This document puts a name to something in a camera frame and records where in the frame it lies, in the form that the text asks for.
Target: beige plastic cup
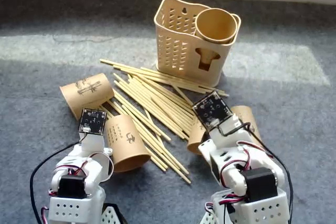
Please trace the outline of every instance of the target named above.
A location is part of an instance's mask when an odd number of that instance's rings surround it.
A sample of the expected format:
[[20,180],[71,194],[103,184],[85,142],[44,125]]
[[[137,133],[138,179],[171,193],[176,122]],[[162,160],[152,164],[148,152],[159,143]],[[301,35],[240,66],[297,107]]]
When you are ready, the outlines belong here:
[[198,146],[202,142],[203,135],[205,133],[205,128],[201,124],[201,122],[196,118],[194,120],[194,124],[191,128],[191,133],[187,145],[188,151],[195,153],[197,155],[201,155],[201,152],[198,150]]
[[129,115],[109,118],[105,124],[105,132],[109,146],[113,150],[115,172],[136,169],[151,158]]
[[[231,108],[231,111],[235,113],[239,119],[241,119],[244,123],[250,122],[251,126],[250,129],[251,131],[256,134],[256,136],[261,140],[260,133],[258,130],[258,126],[256,123],[256,120],[252,114],[252,109],[248,106],[244,105],[239,105],[239,106],[234,106]],[[254,137],[252,137],[252,140],[255,144],[261,145]]]
[[83,108],[95,109],[114,97],[112,86],[103,73],[59,88],[77,120]]
[[[195,21],[195,36],[215,44],[230,43],[237,31],[235,17],[219,8],[209,8],[201,11]],[[196,50],[201,55],[201,65],[210,65],[213,59],[219,59],[217,52],[206,48]]]

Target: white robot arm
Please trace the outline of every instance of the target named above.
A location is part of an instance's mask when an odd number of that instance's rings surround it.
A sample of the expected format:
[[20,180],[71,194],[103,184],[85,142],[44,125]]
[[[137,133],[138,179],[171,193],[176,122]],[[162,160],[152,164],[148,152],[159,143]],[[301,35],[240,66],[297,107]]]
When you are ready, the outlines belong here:
[[198,149],[216,181],[225,188],[205,204],[201,224],[287,224],[290,220],[282,169],[262,147],[253,143],[249,123],[242,123],[218,93],[193,107],[210,139]]
[[112,149],[104,148],[105,120],[105,111],[83,110],[79,124],[82,141],[54,170],[48,223],[124,223],[115,207],[102,212],[106,195],[99,184],[113,173]]

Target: utensil holder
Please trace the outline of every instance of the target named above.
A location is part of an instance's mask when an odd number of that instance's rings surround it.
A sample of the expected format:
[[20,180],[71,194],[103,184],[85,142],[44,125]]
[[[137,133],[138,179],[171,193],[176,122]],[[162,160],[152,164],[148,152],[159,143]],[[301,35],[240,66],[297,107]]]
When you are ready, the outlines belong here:
[[[154,17],[158,47],[156,68],[160,72],[214,87],[218,84],[223,65],[231,46],[235,43],[241,20],[237,21],[237,33],[227,44],[215,44],[194,35],[197,15],[209,6],[181,0],[163,0]],[[208,69],[200,68],[200,49],[218,53]]]

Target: floor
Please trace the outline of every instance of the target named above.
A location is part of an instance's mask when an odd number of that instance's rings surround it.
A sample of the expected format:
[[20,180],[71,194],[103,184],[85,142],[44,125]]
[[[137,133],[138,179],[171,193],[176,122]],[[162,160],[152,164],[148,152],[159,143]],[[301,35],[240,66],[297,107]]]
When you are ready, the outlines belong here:
[[[154,67],[153,16],[160,1],[0,0],[0,223],[36,223],[31,172],[48,154],[78,139],[59,86],[100,72],[112,82],[113,69],[99,58]],[[262,139],[289,167],[292,223],[334,223],[336,6],[186,1],[242,18],[218,87],[230,94],[229,105],[252,107]],[[197,224],[204,202],[221,190],[205,162],[171,137],[167,147],[191,172],[191,186],[150,162],[103,184],[107,201],[117,203],[130,224]],[[36,176],[38,207],[48,205],[53,167],[62,157]]]

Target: brown paper cup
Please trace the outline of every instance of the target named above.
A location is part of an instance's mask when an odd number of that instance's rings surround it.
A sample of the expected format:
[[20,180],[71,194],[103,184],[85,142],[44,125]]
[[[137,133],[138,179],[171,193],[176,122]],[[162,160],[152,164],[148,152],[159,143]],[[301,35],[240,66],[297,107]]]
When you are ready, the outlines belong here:
[[[195,21],[195,36],[216,44],[230,43],[238,31],[234,16],[218,8],[209,8],[198,14]],[[206,48],[198,48],[201,64],[209,65],[218,53]]]
[[197,155],[201,155],[200,151],[198,150],[198,146],[202,142],[202,137],[204,133],[205,128],[198,119],[195,119],[193,127],[191,128],[191,134],[187,145],[187,149],[190,152],[193,152]]
[[114,96],[111,84],[103,73],[59,88],[77,120],[83,108],[94,109]]
[[107,120],[105,132],[115,172],[126,172],[141,167],[150,158],[134,122],[129,115],[117,115]]
[[[235,113],[239,119],[241,119],[244,123],[245,122],[250,122],[251,126],[250,129],[256,134],[256,136],[261,140],[260,133],[258,131],[257,123],[256,120],[252,114],[252,110],[248,106],[244,105],[239,105],[239,106],[234,106],[231,108],[232,112]],[[260,145],[260,143],[252,137],[252,140],[255,144]]]

